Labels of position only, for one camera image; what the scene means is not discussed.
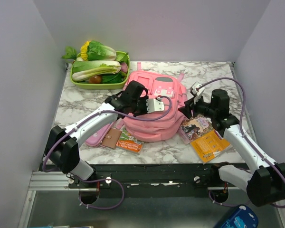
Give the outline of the pink student backpack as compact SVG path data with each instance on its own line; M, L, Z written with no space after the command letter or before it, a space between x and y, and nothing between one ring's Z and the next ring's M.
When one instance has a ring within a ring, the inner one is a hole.
M181 123L185 120L185 116L178 111L178 108L184 106L187 101L187 89L181 83L184 74L181 73L178 78L172 76L161 75L141 69L141 63L137 63L137 71L130 74L126 86L131 81L137 81L143 84L148 90L149 98L157 98L162 96L162 101L165 104L165 110L162 112L154 112L151 114L140 115L140 118L155 119L156 121L141 121L124 117L117 121L115 127L120 129L125 127L126 130L133 135L137 140L143 142L157 142L172 138L178 131ZM169 100L163 98L167 96L171 99L171 110L164 117L162 115L168 111Z

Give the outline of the brown leather wallet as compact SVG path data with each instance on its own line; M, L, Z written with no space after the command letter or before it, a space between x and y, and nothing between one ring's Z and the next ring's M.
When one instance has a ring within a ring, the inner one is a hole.
M105 135L105 137L102 139L101 145L104 147L115 149L121 133L122 131L111 128Z

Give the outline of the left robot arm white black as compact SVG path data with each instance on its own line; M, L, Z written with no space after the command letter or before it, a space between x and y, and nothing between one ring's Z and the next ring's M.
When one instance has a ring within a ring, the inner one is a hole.
M94 169L80 158L79 148L90 136L123 115L138 115L140 111L145 111L148 97L141 96L144 92L148 92L145 86L131 81L125 90L107 97L95 111L82 120L65 128L58 125L53 127L44 151L42 170L51 171L46 168L46 163L50 160L64 174L77 176L84 187L92 187L96 181Z

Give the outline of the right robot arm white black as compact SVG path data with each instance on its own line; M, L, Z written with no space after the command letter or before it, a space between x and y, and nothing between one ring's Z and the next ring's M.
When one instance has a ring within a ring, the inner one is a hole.
M277 163L252 141L242 127L242 120L229 112L227 91L213 90L210 103L203 100L203 88L192 87L190 92L193 97L179 111L187 118L199 114L210 118L214 129L235 148L250 170L222 163L209 174L210 183L214 186L224 182L233 184L246 192L257 207L285 200L285 163Z

